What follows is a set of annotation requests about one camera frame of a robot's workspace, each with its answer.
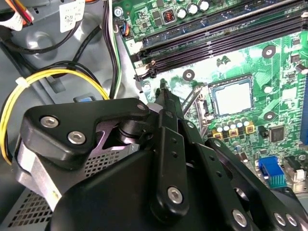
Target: metal mesh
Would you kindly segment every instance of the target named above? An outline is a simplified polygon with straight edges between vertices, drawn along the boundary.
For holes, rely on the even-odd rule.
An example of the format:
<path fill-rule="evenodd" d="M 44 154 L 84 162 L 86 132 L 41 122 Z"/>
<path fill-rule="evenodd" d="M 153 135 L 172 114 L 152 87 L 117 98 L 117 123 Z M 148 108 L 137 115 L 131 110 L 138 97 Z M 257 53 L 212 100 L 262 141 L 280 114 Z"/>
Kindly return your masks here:
<path fill-rule="evenodd" d="M 107 151 L 101 155 L 89 157 L 85 164 L 86 177 L 93 176 L 95 173 L 133 153 L 137 150 L 137 146 L 132 144 L 124 150 Z M 33 227 L 33 225 L 37 224 L 40 225 L 39 228 L 41 229 L 42 225 L 47 225 L 51 216 L 52 211 L 46 200 L 40 195 L 25 189 L 25 192 L 22 193 L 0 228 L 1 230 L 2 228 L 7 230 L 24 230 L 28 226 Z"/>

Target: screw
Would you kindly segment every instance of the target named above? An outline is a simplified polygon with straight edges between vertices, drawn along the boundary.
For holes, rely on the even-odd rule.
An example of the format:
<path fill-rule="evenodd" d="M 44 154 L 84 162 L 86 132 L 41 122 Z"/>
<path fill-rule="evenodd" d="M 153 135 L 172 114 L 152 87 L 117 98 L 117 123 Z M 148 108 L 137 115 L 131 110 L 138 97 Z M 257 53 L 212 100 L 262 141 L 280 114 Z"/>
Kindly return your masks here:
<path fill-rule="evenodd" d="M 114 8 L 114 14 L 118 18 L 122 17 L 123 14 L 124 14 L 122 7 L 119 7 L 119 6 L 115 7 Z"/>
<path fill-rule="evenodd" d="M 183 201 L 182 193 L 175 187 L 168 188 L 168 197 L 175 204 L 181 204 Z"/>
<path fill-rule="evenodd" d="M 145 110 L 145 107 L 142 105 L 142 104 L 137 104 L 137 107 L 140 109 L 140 110 Z"/>
<path fill-rule="evenodd" d="M 299 159 L 299 160 L 305 160 L 305 159 L 306 159 L 306 155 L 300 155 L 300 156 L 298 157 L 298 159 Z"/>
<path fill-rule="evenodd" d="M 219 143 L 219 141 L 214 141 L 214 143 L 215 143 L 218 147 L 221 146 L 221 144 Z"/>
<path fill-rule="evenodd" d="M 288 221 L 291 223 L 291 225 L 293 225 L 295 227 L 297 226 L 296 220 L 294 220 L 294 218 L 290 214 L 286 214 L 286 217 L 287 217 Z"/>
<path fill-rule="evenodd" d="M 68 140 L 73 144 L 83 144 L 86 141 L 86 137 L 80 131 L 72 131 L 67 136 Z"/>
<path fill-rule="evenodd" d="M 285 221 L 279 213 L 274 213 L 274 216 L 279 224 L 281 224 L 282 226 L 285 226 Z"/>
<path fill-rule="evenodd" d="M 59 125 L 59 121 L 52 116 L 45 116 L 40 119 L 40 123 L 46 128 L 55 128 Z"/>
<path fill-rule="evenodd" d="M 191 123 L 191 122 L 187 122 L 187 125 L 190 127 L 190 128 L 193 128 L 194 126 L 193 126 L 193 124 Z"/>
<path fill-rule="evenodd" d="M 244 215 L 237 209 L 232 211 L 232 215 L 235 219 L 235 221 L 242 227 L 246 227 L 247 226 L 247 220 L 244 217 Z"/>

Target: sticker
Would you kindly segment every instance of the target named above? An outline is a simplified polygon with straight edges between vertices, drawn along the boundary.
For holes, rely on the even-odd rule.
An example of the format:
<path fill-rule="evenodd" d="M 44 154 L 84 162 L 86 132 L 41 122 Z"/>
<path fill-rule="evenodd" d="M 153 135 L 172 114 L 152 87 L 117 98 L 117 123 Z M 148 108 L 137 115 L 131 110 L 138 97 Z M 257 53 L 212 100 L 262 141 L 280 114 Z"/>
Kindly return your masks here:
<path fill-rule="evenodd" d="M 0 25 L 12 30 L 21 31 L 23 29 L 23 18 L 18 12 L 15 12 L 12 18 L 5 22 L 0 22 Z"/>
<path fill-rule="evenodd" d="M 70 2 L 59 6 L 60 31 L 64 33 L 73 29 L 76 25 L 76 2 Z"/>
<path fill-rule="evenodd" d="M 86 0 L 76 0 L 76 22 L 82 20 L 85 12 Z"/>

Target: screw hole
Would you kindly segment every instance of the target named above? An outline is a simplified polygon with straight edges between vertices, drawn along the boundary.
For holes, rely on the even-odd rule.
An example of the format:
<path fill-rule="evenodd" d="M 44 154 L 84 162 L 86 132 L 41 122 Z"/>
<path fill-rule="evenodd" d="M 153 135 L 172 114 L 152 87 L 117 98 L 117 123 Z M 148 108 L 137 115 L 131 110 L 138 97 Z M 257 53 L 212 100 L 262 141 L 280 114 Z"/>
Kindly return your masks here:
<path fill-rule="evenodd" d="M 219 172 L 219 171 L 216 171 L 216 174 L 217 174 L 217 176 L 219 176 L 219 177 L 222 177 L 222 174 L 221 174 L 221 172 Z"/>

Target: cable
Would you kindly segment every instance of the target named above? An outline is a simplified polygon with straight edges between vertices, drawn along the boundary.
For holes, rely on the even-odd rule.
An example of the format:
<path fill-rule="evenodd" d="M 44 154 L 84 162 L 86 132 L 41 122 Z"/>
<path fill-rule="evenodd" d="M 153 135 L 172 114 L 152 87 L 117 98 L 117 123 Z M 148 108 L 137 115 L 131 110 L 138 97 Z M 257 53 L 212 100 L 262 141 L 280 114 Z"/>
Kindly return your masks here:
<path fill-rule="evenodd" d="M 18 86 L 11 92 L 9 95 L 7 102 L 5 103 L 5 106 L 3 108 L 3 112 L 1 114 L 1 121 L 0 121 L 0 149 L 2 152 L 2 156 L 5 159 L 5 161 L 10 165 L 11 161 L 8 158 L 8 153 L 7 153 L 7 147 L 5 145 L 5 137 L 6 137 L 6 132 L 7 132 L 7 125 L 13 110 L 13 107 L 18 99 L 18 97 L 21 95 L 21 93 L 32 83 L 48 77 L 50 75 L 55 75 L 55 74 L 60 74 L 60 73 L 67 73 L 67 74 L 73 74 L 76 75 L 87 82 L 89 82 L 95 89 L 99 91 L 99 93 L 103 96 L 105 100 L 108 100 L 108 94 L 106 91 L 98 85 L 94 80 L 92 80 L 90 77 L 87 75 L 77 72 L 77 71 L 72 71 L 72 70 L 65 70 L 65 69 L 53 69 L 53 70 L 46 70 L 46 71 L 40 71 L 37 72 L 31 76 L 29 76 L 26 79 L 23 79 L 22 84 L 18 84 Z"/>
<path fill-rule="evenodd" d="M 22 53 L 22 54 L 43 54 L 43 53 L 47 53 L 49 51 L 53 51 L 57 48 L 59 48 L 60 46 L 62 46 L 66 41 L 68 41 L 76 32 L 76 30 L 78 29 L 78 27 L 80 26 L 80 21 L 76 23 L 74 29 L 70 30 L 70 32 L 65 36 L 65 38 L 60 41 L 59 43 L 52 45 L 50 47 L 46 47 L 43 49 L 28 49 L 28 48 L 24 48 L 24 47 L 20 47 L 16 44 L 13 43 L 13 41 L 11 39 L 3 41 L 3 44 L 5 46 L 7 46 L 10 50 L 14 51 L 14 52 L 18 52 L 18 53 Z"/>

